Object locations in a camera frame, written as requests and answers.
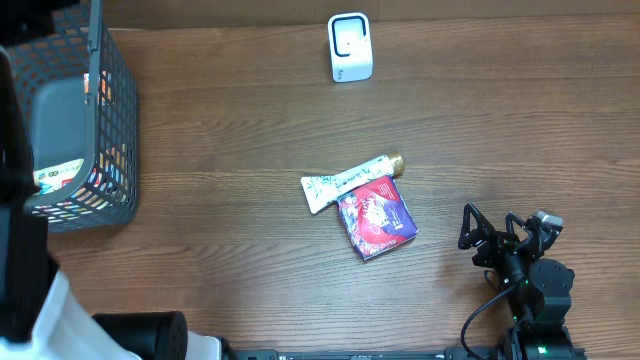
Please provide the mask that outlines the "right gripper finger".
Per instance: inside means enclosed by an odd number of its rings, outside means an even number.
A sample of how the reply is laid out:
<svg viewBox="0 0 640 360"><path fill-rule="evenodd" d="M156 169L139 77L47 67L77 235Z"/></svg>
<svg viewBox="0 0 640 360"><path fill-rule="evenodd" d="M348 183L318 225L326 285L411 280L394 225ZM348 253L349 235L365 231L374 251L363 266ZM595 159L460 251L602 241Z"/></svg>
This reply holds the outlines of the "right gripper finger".
<svg viewBox="0 0 640 360"><path fill-rule="evenodd" d="M473 203L467 203L463 209L463 222L458 240L458 248L468 250L488 242L495 228Z"/></svg>
<svg viewBox="0 0 640 360"><path fill-rule="evenodd" d="M513 212L509 212L505 216L505 229L507 240L519 240L516 230L524 230L527 232L527 222Z"/></svg>

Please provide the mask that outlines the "red purple liners pack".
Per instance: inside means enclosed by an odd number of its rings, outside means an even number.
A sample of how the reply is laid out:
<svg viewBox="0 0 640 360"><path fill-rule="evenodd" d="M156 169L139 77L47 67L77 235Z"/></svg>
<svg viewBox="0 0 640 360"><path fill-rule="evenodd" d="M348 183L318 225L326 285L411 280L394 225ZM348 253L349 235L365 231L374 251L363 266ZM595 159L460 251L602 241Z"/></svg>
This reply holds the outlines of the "red purple liners pack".
<svg viewBox="0 0 640 360"><path fill-rule="evenodd" d="M350 191L337 204L349 240L364 261L412 241L419 233L391 176Z"/></svg>

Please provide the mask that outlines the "white conditioner tube gold cap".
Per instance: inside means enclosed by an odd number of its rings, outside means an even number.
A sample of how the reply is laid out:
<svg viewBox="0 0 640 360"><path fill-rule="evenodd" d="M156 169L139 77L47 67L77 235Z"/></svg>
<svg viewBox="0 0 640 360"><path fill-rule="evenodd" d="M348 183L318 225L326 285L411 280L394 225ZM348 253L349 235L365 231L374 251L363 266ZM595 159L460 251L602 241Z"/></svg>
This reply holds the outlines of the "white conditioner tube gold cap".
<svg viewBox="0 0 640 360"><path fill-rule="evenodd" d="M300 183L312 214L342 195L383 176L399 176L405 164L398 152L380 155L335 175L303 176Z"/></svg>

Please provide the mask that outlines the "cream snack bag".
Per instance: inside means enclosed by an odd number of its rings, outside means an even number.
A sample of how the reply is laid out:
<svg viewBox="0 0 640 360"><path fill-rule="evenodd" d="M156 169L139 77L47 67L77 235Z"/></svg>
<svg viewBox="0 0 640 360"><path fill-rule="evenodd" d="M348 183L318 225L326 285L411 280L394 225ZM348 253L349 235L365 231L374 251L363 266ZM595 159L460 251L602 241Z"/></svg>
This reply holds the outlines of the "cream snack bag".
<svg viewBox="0 0 640 360"><path fill-rule="evenodd" d="M69 184L80 171L84 160L70 160L58 165L33 171L35 185L39 187L38 195L46 195Z"/></svg>

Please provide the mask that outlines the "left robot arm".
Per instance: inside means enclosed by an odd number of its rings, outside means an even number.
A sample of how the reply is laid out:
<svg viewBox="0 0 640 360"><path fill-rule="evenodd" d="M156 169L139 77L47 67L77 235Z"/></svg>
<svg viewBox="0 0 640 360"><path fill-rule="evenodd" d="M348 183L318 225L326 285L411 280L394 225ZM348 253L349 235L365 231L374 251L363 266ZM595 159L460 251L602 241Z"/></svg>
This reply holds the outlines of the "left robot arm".
<svg viewBox="0 0 640 360"><path fill-rule="evenodd" d="M1 5L1 355L210 359L225 341L183 313L90 314L52 233L124 225L139 205L134 75L99 1Z"/></svg>

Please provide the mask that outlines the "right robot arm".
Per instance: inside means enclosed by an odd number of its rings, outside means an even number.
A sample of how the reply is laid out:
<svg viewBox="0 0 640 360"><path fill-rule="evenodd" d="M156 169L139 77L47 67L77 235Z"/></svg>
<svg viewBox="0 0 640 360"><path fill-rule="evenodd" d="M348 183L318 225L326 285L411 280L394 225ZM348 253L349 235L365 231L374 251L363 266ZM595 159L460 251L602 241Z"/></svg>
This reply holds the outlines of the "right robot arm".
<svg viewBox="0 0 640 360"><path fill-rule="evenodd" d="M496 295L477 308L460 331L462 359L583 359L574 347L565 317L575 272L545 252L562 230L561 217L539 210L526 219L510 212L497 230L472 203L465 205L458 248L475 248L473 264L497 279ZM467 331L482 312L505 300L513 326L491 347L471 347Z"/></svg>

